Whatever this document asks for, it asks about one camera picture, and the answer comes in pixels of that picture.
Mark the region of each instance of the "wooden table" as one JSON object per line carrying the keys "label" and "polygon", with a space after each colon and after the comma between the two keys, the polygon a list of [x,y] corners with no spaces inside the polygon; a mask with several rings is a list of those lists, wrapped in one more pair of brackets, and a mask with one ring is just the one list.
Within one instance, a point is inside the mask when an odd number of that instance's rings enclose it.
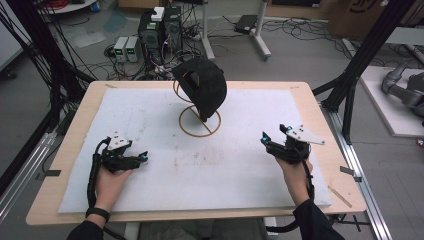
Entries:
{"label": "wooden table", "polygon": [[[290,90],[303,120],[312,132],[326,139],[325,145],[312,144],[319,167],[329,187],[333,204],[323,208],[326,214],[365,211],[365,201],[351,175],[340,172],[347,164],[324,119],[311,89],[303,82],[243,82],[227,81],[229,89],[285,89]],[[67,182],[83,140],[90,129],[103,94],[108,88],[168,88],[172,82],[97,81],[91,83],[72,124],[58,150],[50,169],[62,170],[58,177],[46,177],[27,215],[29,225],[79,223],[84,214],[59,214],[58,209],[66,191]],[[114,213],[111,221],[139,222],[156,220],[214,219],[234,217],[265,217],[292,215],[292,209],[261,208],[202,211],[161,211]]]}

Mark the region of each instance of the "hand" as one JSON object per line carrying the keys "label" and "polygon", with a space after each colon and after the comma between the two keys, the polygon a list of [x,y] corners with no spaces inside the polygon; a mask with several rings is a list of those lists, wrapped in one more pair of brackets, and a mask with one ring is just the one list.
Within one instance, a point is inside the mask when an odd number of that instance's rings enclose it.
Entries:
{"label": "hand", "polygon": [[120,174],[113,174],[105,167],[100,167],[96,182],[97,201],[95,207],[110,212],[131,173],[132,170],[127,170]]}
{"label": "hand", "polygon": [[[283,169],[284,180],[287,184],[287,188],[289,193],[293,199],[294,204],[299,206],[304,201],[309,199],[308,191],[306,189],[308,185],[308,180],[306,178],[305,169],[302,163],[298,164],[288,164],[284,160],[279,158],[275,158],[280,165],[281,169]],[[312,172],[312,164],[309,160],[306,161],[306,164],[309,168],[309,171]]]}

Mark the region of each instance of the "white paper sheet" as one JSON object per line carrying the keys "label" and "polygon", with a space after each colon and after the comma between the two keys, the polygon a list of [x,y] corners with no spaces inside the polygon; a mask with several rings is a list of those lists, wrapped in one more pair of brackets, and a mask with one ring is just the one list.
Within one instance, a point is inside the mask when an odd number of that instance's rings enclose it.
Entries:
{"label": "white paper sheet", "polygon": [[[133,141],[125,156],[147,150],[149,160],[133,171],[114,211],[294,206],[282,170],[260,142],[265,131],[282,143],[285,135],[279,124],[302,123],[290,91],[229,89],[219,108],[221,127],[205,138],[188,136],[179,127],[178,117],[189,105],[170,89],[108,89],[75,161],[59,212],[86,211],[91,156],[97,144],[115,131]],[[316,163],[313,153],[310,160]],[[317,164],[313,176],[315,203],[331,205]]]}

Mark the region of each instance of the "sleeve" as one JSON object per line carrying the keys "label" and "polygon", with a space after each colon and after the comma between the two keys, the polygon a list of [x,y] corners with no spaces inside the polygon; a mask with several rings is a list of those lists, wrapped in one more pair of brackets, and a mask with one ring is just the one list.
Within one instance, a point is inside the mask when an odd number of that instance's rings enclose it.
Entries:
{"label": "sleeve", "polygon": [[86,220],[74,228],[67,238],[67,240],[81,239],[102,240],[103,230],[97,224]]}
{"label": "sleeve", "polygon": [[299,205],[293,214],[299,224],[303,240],[344,239],[342,235],[333,229],[321,209],[310,199]]}

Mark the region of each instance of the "metal extrusion rail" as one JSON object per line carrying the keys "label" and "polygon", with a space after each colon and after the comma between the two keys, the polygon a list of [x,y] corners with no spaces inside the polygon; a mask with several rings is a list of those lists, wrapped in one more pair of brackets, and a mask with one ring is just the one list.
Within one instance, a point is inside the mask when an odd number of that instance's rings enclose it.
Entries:
{"label": "metal extrusion rail", "polygon": [[358,182],[359,190],[364,196],[367,205],[367,215],[373,228],[374,234],[377,239],[390,240],[392,239],[389,229],[387,228],[386,222],[378,208],[377,201],[375,200],[371,188],[368,185],[368,181],[365,178],[364,171],[362,170],[361,164],[359,163],[358,157],[356,156],[355,150],[352,145],[349,145],[342,134],[342,123],[338,113],[331,113],[326,109],[323,109],[324,115],[328,117],[330,126],[334,129],[334,135],[336,140],[340,144],[340,148],[345,156],[346,162],[349,167],[354,170],[355,176],[361,177],[362,181]]}
{"label": "metal extrusion rail", "polygon": [[50,148],[55,140],[56,131],[44,134],[27,159],[25,165],[21,168],[19,173],[15,176],[14,180],[7,188],[6,192],[0,198],[0,224],[15,205],[15,202],[18,200],[19,196],[34,176],[40,164],[42,164],[43,159],[50,151]]}

